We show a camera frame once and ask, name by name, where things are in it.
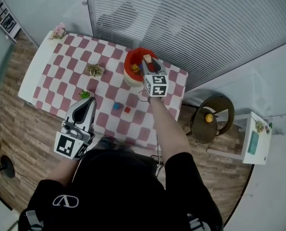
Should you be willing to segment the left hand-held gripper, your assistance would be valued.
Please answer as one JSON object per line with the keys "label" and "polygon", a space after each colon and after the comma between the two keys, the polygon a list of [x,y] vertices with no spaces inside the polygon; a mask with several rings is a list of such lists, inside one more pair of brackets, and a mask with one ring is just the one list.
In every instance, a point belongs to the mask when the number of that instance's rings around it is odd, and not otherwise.
{"label": "left hand-held gripper", "polygon": [[94,97],[81,99],[69,107],[61,131],[56,133],[54,152],[68,159],[80,160],[83,157],[95,137],[93,122],[96,108]]}

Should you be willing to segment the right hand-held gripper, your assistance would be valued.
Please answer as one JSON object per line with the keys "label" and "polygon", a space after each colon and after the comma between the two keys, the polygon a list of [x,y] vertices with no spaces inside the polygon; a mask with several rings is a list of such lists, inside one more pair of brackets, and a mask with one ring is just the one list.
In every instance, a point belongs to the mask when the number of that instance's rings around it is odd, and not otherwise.
{"label": "right hand-held gripper", "polygon": [[145,59],[143,59],[141,63],[145,90],[150,97],[166,97],[169,84],[166,67],[156,58],[152,58],[151,63],[157,75],[152,74],[149,70],[149,63],[147,63]]}

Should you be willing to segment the person's right forearm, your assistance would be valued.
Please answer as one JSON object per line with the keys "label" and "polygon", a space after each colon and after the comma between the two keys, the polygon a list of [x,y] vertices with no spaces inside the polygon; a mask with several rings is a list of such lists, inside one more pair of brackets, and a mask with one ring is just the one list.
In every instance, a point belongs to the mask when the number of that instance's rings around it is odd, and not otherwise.
{"label": "person's right forearm", "polygon": [[165,107],[161,98],[151,97],[149,103],[152,108],[156,133],[163,162],[179,153],[190,153],[187,136]]}

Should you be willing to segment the red and cream bucket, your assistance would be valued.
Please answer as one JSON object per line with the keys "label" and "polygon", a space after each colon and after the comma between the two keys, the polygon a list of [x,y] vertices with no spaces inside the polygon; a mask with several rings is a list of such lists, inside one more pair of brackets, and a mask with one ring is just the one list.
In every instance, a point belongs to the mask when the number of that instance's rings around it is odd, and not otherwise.
{"label": "red and cream bucket", "polygon": [[140,87],[143,85],[143,76],[134,76],[131,73],[131,65],[137,64],[142,65],[143,56],[149,54],[151,57],[154,57],[157,59],[157,56],[155,53],[151,50],[139,47],[136,49],[133,49],[129,51],[126,55],[125,61],[124,61],[124,80],[125,82],[131,86],[131,87]]}

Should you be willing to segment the person's left shoe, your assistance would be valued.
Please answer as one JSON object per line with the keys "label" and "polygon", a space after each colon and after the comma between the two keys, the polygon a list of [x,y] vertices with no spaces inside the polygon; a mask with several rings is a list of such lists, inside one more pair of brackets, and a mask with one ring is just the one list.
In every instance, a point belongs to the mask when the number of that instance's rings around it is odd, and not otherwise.
{"label": "person's left shoe", "polygon": [[112,150],[115,147],[114,144],[115,138],[104,135],[96,144],[95,148],[100,150]]}

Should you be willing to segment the brown succulent potted plant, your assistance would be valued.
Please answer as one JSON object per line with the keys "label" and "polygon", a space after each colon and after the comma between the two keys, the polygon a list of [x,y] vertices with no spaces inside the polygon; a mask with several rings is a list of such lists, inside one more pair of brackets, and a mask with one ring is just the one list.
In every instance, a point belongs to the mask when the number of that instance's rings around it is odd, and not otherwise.
{"label": "brown succulent potted plant", "polygon": [[102,69],[99,64],[88,64],[86,66],[86,72],[88,72],[92,77],[97,77],[102,75]]}

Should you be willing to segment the pink checkered tablecloth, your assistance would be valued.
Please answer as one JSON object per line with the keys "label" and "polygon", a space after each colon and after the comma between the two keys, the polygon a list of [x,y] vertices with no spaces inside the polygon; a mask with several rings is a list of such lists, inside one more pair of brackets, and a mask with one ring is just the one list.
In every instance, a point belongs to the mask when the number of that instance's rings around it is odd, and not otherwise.
{"label": "pink checkered tablecloth", "polygon": [[[129,49],[100,39],[69,34],[57,42],[44,64],[32,104],[65,118],[71,105],[87,90],[97,101],[94,130],[135,146],[160,150],[153,112],[143,87],[124,80],[124,61]],[[99,64],[102,75],[92,77],[88,64]],[[119,103],[118,110],[113,109]]]}

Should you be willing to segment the white window blinds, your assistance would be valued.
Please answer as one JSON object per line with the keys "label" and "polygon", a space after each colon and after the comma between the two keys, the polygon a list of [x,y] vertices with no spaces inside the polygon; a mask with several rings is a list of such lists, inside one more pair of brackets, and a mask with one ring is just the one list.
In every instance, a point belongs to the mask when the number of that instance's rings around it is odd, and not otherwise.
{"label": "white window blinds", "polygon": [[286,0],[88,0],[94,35],[188,72],[186,89],[286,43]]}

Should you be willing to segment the dark wicker chair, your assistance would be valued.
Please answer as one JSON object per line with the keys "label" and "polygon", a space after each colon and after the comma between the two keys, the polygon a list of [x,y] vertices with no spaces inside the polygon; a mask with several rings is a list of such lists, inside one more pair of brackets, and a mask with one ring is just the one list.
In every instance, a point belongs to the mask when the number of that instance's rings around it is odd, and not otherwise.
{"label": "dark wicker chair", "polygon": [[[235,117],[235,108],[232,101],[223,94],[215,94],[206,99],[200,106],[182,102],[182,105],[195,108],[190,119],[190,132],[196,142],[201,144],[211,143],[216,136],[226,133],[233,124]],[[220,112],[227,111],[228,119],[226,124],[219,129],[216,120]],[[213,114],[213,121],[207,123],[206,114]]]}

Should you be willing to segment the black fan stand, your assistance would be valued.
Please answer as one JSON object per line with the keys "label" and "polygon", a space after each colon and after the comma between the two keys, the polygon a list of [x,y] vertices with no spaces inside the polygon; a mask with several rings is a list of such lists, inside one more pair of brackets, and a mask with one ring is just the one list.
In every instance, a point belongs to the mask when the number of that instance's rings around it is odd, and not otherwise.
{"label": "black fan stand", "polygon": [[6,155],[2,155],[0,158],[0,172],[3,171],[4,174],[8,177],[8,178],[14,178],[15,177],[15,169],[14,166],[10,160],[10,158]]}

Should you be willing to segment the person's black shirt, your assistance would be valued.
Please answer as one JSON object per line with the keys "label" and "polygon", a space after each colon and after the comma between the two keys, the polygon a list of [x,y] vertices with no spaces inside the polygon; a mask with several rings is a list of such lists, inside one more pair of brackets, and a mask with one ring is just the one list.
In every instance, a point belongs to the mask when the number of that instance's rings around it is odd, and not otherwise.
{"label": "person's black shirt", "polygon": [[192,155],[174,155],[165,173],[162,185],[133,153],[89,151],[69,186],[40,181],[27,211],[43,231],[223,231]]}

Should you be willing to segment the white shelf unit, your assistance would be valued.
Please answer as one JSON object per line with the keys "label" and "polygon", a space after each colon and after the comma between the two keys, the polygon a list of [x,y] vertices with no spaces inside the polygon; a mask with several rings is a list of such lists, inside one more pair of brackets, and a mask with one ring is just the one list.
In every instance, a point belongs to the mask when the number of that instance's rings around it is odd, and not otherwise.
{"label": "white shelf unit", "polygon": [[0,0],[0,28],[6,34],[6,38],[17,43],[16,37],[21,31],[21,26],[11,15],[7,5]]}

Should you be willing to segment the small flower decoration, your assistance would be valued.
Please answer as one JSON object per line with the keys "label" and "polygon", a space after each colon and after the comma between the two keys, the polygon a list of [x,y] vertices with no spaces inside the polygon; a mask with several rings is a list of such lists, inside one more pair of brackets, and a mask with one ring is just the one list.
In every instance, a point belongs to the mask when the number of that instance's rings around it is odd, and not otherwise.
{"label": "small flower decoration", "polygon": [[270,134],[271,130],[273,129],[273,124],[271,122],[268,125],[264,125],[261,121],[256,121],[255,128],[257,133],[259,134],[262,133],[263,131],[265,131],[266,134]]}

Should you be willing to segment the white side table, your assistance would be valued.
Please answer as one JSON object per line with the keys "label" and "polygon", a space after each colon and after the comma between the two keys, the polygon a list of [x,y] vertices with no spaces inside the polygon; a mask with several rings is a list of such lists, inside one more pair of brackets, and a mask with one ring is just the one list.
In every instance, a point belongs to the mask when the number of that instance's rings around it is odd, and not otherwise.
{"label": "white side table", "polygon": [[265,131],[259,134],[259,141],[255,155],[251,155],[248,153],[251,133],[252,131],[257,132],[255,128],[256,121],[261,121],[264,125],[268,125],[270,123],[264,120],[263,118],[259,117],[254,112],[250,112],[245,115],[236,115],[234,118],[233,123],[239,126],[238,131],[245,133],[243,140],[243,147],[240,154],[222,152],[211,148],[208,148],[207,152],[218,156],[224,156],[240,160],[244,164],[265,165],[269,153],[272,130],[270,134],[266,134]]}

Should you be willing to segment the black metal frame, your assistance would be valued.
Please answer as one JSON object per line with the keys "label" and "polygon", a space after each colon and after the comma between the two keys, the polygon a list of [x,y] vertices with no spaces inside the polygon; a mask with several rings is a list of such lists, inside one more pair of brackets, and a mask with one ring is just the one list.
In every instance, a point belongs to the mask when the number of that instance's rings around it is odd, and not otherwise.
{"label": "black metal frame", "polygon": [[162,157],[160,155],[151,155],[149,158],[156,165],[155,176],[158,177],[160,171],[164,167]]}

